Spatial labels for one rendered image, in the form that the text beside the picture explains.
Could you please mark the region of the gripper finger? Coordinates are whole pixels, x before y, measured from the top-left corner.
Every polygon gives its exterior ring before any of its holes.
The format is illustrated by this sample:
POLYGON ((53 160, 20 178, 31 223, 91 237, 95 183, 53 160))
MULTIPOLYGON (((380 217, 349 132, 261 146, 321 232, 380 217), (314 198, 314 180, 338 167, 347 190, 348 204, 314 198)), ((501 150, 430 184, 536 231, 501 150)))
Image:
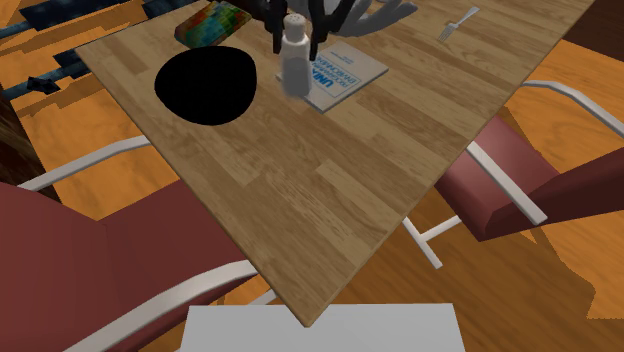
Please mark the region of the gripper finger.
POLYGON ((274 54, 281 51, 283 35, 283 19, 288 12, 286 0, 246 0, 250 14, 254 19, 264 23, 266 31, 272 34, 274 54))
POLYGON ((353 10, 357 0, 337 0, 337 5, 327 14, 325 0, 308 0, 308 11, 312 24, 309 60, 315 61, 318 44, 325 42, 330 32, 338 33, 353 10))

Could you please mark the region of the white salt shaker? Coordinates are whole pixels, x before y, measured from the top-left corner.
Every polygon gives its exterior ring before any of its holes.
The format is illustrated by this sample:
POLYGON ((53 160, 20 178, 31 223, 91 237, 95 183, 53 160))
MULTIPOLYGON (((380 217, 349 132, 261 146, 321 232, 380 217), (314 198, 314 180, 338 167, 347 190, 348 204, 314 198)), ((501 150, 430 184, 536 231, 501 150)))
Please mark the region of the white salt shaker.
POLYGON ((310 39, 306 18, 290 13, 283 19, 281 39, 281 83, 286 95, 303 98, 311 90, 310 39))

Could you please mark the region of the white and blue book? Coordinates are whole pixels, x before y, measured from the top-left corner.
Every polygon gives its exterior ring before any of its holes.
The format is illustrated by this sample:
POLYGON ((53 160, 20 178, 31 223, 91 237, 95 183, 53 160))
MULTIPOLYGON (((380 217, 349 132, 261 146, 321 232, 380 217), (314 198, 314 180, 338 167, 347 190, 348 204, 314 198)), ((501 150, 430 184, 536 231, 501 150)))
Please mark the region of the white and blue book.
POLYGON ((389 68, 366 53, 337 41, 311 63, 311 90, 304 100, 325 113, 384 75, 389 68))

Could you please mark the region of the multicoloured rectangular block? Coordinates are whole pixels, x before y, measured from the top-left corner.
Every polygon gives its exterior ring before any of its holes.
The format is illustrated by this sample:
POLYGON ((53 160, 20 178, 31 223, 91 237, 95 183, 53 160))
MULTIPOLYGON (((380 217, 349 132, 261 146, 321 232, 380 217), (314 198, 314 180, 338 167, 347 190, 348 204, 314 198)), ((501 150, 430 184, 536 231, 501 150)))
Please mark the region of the multicoloured rectangular block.
POLYGON ((175 28, 174 37, 190 49, 216 46, 252 16, 226 1, 213 1, 175 28))

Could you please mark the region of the black round bowl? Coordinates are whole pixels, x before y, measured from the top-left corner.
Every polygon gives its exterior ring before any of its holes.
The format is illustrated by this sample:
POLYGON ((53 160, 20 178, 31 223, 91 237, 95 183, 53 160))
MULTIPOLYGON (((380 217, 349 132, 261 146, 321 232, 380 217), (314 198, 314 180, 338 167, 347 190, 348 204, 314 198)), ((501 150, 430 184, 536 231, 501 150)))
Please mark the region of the black round bowl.
POLYGON ((199 125, 227 124, 246 112, 257 89, 253 58, 228 46, 186 50, 158 71, 154 91, 178 117, 199 125))

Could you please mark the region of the silver fork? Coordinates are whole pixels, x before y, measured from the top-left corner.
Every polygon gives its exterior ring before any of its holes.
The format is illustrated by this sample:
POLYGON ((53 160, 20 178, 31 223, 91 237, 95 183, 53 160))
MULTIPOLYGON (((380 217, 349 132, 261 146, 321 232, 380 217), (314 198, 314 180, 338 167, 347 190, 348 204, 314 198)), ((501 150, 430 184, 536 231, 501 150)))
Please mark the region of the silver fork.
POLYGON ((443 29, 443 31, 441 32, 441 34, 438 37, 438 41, 439 42, 444 42, 463 22, 465 22, 467 19, 469 19, 471 16, 473 16, 474 14, 478 13, 480 11, 479 7, 471 7, 463 16, 460 20, 458 20, 457 22, 454 23, 449 23, 445 26, 445 28, 443 29))

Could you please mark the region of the wooden table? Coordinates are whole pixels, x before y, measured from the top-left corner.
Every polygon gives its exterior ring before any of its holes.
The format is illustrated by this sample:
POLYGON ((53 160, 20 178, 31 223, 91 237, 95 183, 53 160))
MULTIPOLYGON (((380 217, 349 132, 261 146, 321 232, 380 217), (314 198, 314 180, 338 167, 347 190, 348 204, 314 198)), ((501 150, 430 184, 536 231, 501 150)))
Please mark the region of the wooden table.
POLYGON ((418 10, 350 45, 389 70, 320 113, 286 97, 258 21, 227 45, 249 54, 246 112, 211 127, 157 98, 183 51, 190 4, 78 48, 78 55, 267 283, 311 325, 594 0, 415 0, 418 10), (480 11, 444 42, 449 23, 480 11))

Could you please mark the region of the white block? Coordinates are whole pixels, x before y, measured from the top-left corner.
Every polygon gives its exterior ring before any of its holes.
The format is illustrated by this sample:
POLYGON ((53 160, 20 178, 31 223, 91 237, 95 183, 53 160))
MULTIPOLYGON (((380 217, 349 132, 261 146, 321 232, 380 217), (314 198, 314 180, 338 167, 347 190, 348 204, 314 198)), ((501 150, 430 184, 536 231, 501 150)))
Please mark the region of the white block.
POLYGON ((332 304, 302 326, 284 305, 193 306, 180 352, 466 352, 453 305, 332 304))

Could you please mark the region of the red chair with white frame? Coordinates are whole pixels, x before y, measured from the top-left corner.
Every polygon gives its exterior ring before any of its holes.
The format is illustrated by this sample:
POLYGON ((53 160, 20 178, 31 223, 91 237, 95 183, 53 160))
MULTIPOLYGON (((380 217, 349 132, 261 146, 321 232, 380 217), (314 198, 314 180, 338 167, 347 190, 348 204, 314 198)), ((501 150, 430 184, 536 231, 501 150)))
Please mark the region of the red chair with white frame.
POLYGON ((624 210, 624 147, 560 173, 499 116, 435 185, 454 217, 419 232, 402 224, 436 269, 429 240, 464 224, 479 241, 624 210))
POLYGON ((138 352, 256 271, 176 181, 101 220, 42 189, 124 151, 112 143, 20 185, 0 183, 0 352, 138 352))

